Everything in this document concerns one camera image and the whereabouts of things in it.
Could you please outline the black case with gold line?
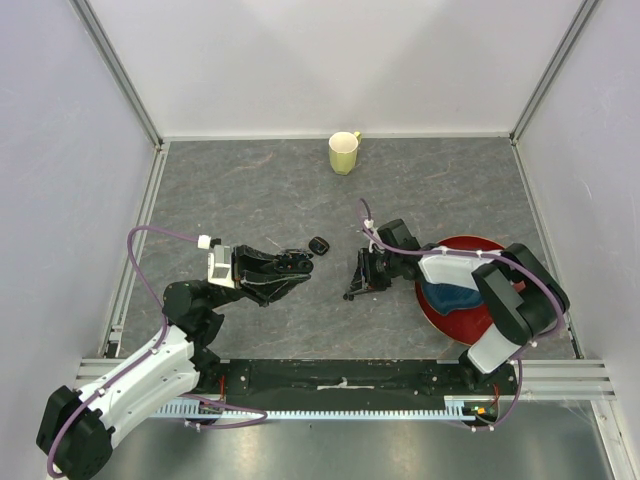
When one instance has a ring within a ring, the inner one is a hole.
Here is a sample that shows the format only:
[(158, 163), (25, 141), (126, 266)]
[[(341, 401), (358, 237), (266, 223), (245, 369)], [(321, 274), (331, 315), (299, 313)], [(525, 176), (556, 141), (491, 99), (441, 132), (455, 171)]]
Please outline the black case with gold line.
[(314, 255), (324, 256), (329, 252), (330, 245), (324, 238), (315, 236), (308, 242), (308, 248)]

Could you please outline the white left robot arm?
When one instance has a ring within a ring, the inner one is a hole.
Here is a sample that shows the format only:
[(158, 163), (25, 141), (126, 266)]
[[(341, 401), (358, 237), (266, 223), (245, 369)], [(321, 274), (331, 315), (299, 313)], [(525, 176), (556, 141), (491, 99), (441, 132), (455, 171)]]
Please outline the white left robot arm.
[(261, 307), (306, 282), (313, 270), (307, 250), (276, 255), (246, 245), (207, 252), (207, 276), (169, 284), (160, 305), (160, 330), (119, 366), (73, 390), (48, 398), (36, 436), (53, 479), (90, 479), (118, 444), (174, 398), (208, 393), (219, 382), (219, 357), (209, 346), (224, 321), (217, 308), (249, 299)]

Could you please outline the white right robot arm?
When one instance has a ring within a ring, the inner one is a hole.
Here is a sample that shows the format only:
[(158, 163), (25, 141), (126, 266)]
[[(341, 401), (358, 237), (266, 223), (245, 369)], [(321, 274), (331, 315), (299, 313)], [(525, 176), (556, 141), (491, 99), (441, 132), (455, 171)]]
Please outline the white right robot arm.
[(380, 227), (361, 220), (369, 243), (344, 297), (384, 291), (394, 279), (410, 281), (442, 316), (483, 307), (491, 320), (461, 355), (458, 381), (467, 392), (483, 392), (494, 373), (538, 337), (564, 322), (570, 300), (531, 250), (521, 243), (505, 249), (422, 246), (401, 219)]

